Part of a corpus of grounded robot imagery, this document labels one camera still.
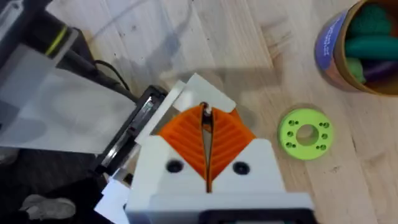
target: green foam piece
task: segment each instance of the green foam piece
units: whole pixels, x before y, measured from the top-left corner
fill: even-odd
[[[389,35],[393,24],[388,19],[387,11],[376,3],[367,4],[351,21],[347,35],[357,37],[362,35]]]
[[[346,57],[398,60],[398,38],[391,36],[363,36],[346,40]]]
[[[363,75],[363,67],[360,59],[357,58],[347,58],[347,66],[349,72],[355,77],[355,79],[360,83],[366,83],[366,79]]]

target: blue label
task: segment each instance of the blue label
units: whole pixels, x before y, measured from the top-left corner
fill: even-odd
[[[326,70],[330,66],[338,34],[347,16],[347,12],[342,12],[331,24],[326,27],[319,35],[315,46],[315,59],[318,66]]]

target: floor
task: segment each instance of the floor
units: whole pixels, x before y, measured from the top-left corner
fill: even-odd
[[[0,216],[20,209],[30,194],[47,193],[91,177],[92,154],[22,149],[17,160],[0,166]]]
[[[83,30],[93,55],[134,93],[169,89],[198,72],[238,104],[246,126],[270,139],[288,191],[306,191],[321,223],[398,223],[398,100],[341,91],[313,59],[324,23],[356,0],[54,0],[49,10]],[[281,117],[299,106],[335,127],[314,161],[277,145]]]

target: purple foam piece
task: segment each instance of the purple foam piece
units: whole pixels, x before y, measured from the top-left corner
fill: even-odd
[[[362,60],[363,76],[367,82],[379,80],[398,71],[398,61]]]

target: cable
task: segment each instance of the cable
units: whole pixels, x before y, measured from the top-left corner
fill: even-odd
[[[127,83],[124,81],[124,79],[122,78],[122,76],[119,74],[119,72],[108,62],[104,62],[103,60],[95,60],[94,64],[100,64],[100,65],[104,65],[105,67],[108,67],[110,70],[112,70],[112,72],[115,73],[115,75],[120,79],[120,81],[122,82],[122,84],[124,85],[124,87],[130,91],[129,86],[127,85]]]

